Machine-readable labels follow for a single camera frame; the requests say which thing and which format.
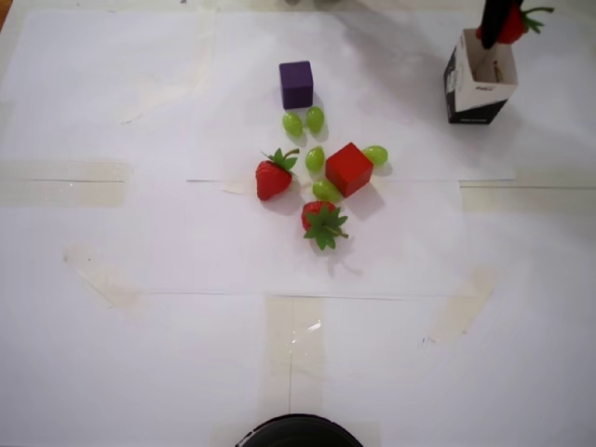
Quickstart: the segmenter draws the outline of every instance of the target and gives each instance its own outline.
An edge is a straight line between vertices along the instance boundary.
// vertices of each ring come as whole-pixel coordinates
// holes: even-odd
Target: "red cube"
[[[344,197],[349,197],[369,182],[373,163],[350,143],[327,159],[325,176]]]

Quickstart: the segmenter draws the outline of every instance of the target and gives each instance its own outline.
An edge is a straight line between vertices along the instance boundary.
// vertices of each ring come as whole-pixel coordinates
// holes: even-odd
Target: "purple cube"
[[[313,105],[313,72],[309,61],[281,63],[279,77],[284,109]]]

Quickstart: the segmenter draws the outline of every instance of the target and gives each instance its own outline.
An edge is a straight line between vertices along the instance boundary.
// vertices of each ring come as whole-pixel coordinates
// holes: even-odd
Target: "green grape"
[[[325,122],[325,114],[320,110],[320,107],[311,107],[306,112],[306,125],[312,133],[315,135],[323,129],[323,123]]]
[[[302,135],[302,121],[300,116],[294,112],[288,112],[283,116],[283,128],[292,137],[300,137]]]
[[[383,146],[369,146],[364,149],[362,153],[371,160],[371,163],[375,166],[386,163],[389,158],[387,149]]]
[[[318,180],[313,184],[313,194],[319,200],[331,203],[339,202],[342,195],[329,180]]]
[[[313,147],[306,154],[306,168],[311,172],[319,172],[325,163],[325,153],[321,146]]]

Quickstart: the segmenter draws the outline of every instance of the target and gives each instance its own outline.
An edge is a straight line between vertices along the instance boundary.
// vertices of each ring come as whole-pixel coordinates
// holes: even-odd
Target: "tape strip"
[[[131,174],[129,164],[109,161],[0,161],[0,181],[123,183]]]
[[[564,188],[596,189],[596,166],[523,167],[515,169],[515,180],[460,181],[461,188]]]
[[[428,339],[434,343],[452,343],[472,326],[493,293],[496,275],[487,267],[477,267],[457,296],[449,298]]]
[[[292,298],[265,298],[267,346],[259,402],[260,422],[290,412],[292,307]]]
[[[194,67],[188,72],[184,80],[173,85],[158,84],[151,78],[141,79],[137,85],[139,103],[125,112],[120,121],[121,124],[130,123],[167,103],[175,102],[187,96],[197,98],[205,92],[209,82],[209,70],[213,57],[216,7],[213,1],[202,2],[200,6],[200,10],[196,14],[196,60]],[[198,3],[196,3],[193,10],[198,10]]]
[[[325,377],[324,306],[320,298],[292,298],[291,413],[321,414]]]
[[[73,245],[66,249],[64,262],[115,307],[130,308],[141,296],[139,289],[131,286],[115,267],[87,246]]]
[[[0,207],[118,208],[126,183],[0,182]]]
[[[596,215],[595,189],[461,188],[464,212]]]

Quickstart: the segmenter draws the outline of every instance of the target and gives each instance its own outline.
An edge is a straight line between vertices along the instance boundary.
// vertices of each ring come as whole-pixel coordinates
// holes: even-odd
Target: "red strawberry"
[[[347,235],[341,226],[347,216],[339,216],[341,209],[330,202],[309,202],[302,208],[302,227],[306,230],[305,239],[315,239],[321,250],[335,248],[335,238]]]
[[[544,23],[530,19],[528,14],[535,11],[553,12],[554,10],[554,7],[534,7],[527,11],[522,11],[519,5],[511,5],[509,15],[496,41],[499,44],[511,45],[530,30],[540,34],[540,27],[544,26]],[[476,37],[480,40],[482,39],[481,27],[476,30]]]
[[[300,151],[294,149],[286,155],[277,149],[274,155],[267,156],[269,160],[262,161],[257,167],[255,176],[257,179],[257,197],[261,200],[269,200],[275,194],[283,193],[291,183],[290,169],[296,164],[295,157],[288,158]]]

